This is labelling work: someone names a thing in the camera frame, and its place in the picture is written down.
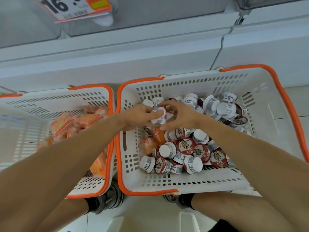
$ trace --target sock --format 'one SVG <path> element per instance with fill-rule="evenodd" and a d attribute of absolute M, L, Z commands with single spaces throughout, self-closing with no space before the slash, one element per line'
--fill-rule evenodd
<path fill-rule="evenodd" d="M 97 197 L 92 197 L 92 198 L 85 198 L 85 200 L 88 203 L 88 212 L 95 212 L 98 210 L 98 207 L 100 206 L 100 202 Z"/>
<path fill-rule="evenodd" d="M 184 205 L 186 205 L 187 207 L 192 208 L 193 210 L 195 210 L 192 205 L 191 205 L 191 201 L 193 196 L 195 195 L 195 193 L 191 193 L 191 194 L 183 194 L 180 196 L 180 200 L 182 201 L 182 203 Z"/>

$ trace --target shopping basket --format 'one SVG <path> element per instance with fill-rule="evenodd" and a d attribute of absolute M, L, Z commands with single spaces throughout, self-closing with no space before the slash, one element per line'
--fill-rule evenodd
<path fill-rule="evenodd" d="M 113 90 L 107 85 L 95 84 L 0 96 L 0 170 L 33 154 L 37 143 L 49 134 L 50 123 L 63 112 L 82 114 L 82 105 L 108 106 L 112 115 L 115 111 Z M 86 174 L 67 198 L 98 196 L 110 187 L 112 176 L 117 172 L 113 140 L 108 145 L 106 169 L 105 179 Z"/>
<path fill-rule="evenodd" d="M 144 99 L 158 96 L 168 99 L 190 92 L 205 96 L 206 93 L 220 95 L 223 91 L 237 94 L 239 97 L 237 102 L 247 107 L 249 117 L 247 128 L 254 137 L 271 144 L 276 144 L 278 139 L 284 139 L 292 150 L 302 151 L 305 160 L 309 161 L 303 130 L 292 102 L 280 85 L 275 71 L 266 65 L 237 66 L 129 81 L 119 87 L 116 112 L 123 112 Z M 290 133 L 279 133 L 272 115 L 274 109 L 281 113 L 291 130 Z M 145 138 L 141 128 L 120 132 L 115 138 L 118 183 L 127 195 L 150 196 L 172 193 L 178 195 L 227 191 L 249 185 L 241 172 L 232 167 L 217 169 L 209 166 L 192 175 L 147 174 L 139 169 L 142 154 L 138 144 L 141 138 Z"/>

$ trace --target human hand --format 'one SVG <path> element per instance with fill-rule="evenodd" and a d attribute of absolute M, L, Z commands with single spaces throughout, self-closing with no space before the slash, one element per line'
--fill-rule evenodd
<path fill-rule="evenodd" d="M 119 113 L 120 122 L 124 125 L 123 130 L 133 130 L 139 126 L 154 126 L 150 120 L 160 118 L 164 111 L 154 112 L 151 107 L 136 104 L 125 112 Z"/>
<path fill-rule="evenodd" d="M 166 107 L 167 112 L 177 111 L 177 118 L 175 121 L 167 122 L 160 126 L 161 130 L 172 131 L 178 127 L 181 128 L 198 128 L 198 121 L 201 118 L 201 114 L 193 111 L 189 106 L 176 102 L 176 101 L 164 101 L 158 104 L 158 107 Z"/>

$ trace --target orange price tag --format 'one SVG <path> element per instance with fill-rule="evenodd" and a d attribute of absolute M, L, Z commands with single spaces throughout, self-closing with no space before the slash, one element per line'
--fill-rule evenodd
<path fill-rule="evenodd" d="M 112 10 L 108 0 L 38 0 L 59 22 Z"/>

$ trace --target printed number 16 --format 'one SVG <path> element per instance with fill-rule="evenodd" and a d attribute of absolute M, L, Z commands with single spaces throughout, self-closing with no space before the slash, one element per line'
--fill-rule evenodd
<path fill-rule="evenodd" d="M 62 12 L 66 12 L 69 10 L 69 7 L 61 2 L 60 0 L 50 0 L 52 3 L 50 3 L 48 0 L 41 0 L 41 3 L 43 5 L 47 5 L 55 14 L 59 13 L 56 8 Z"/>

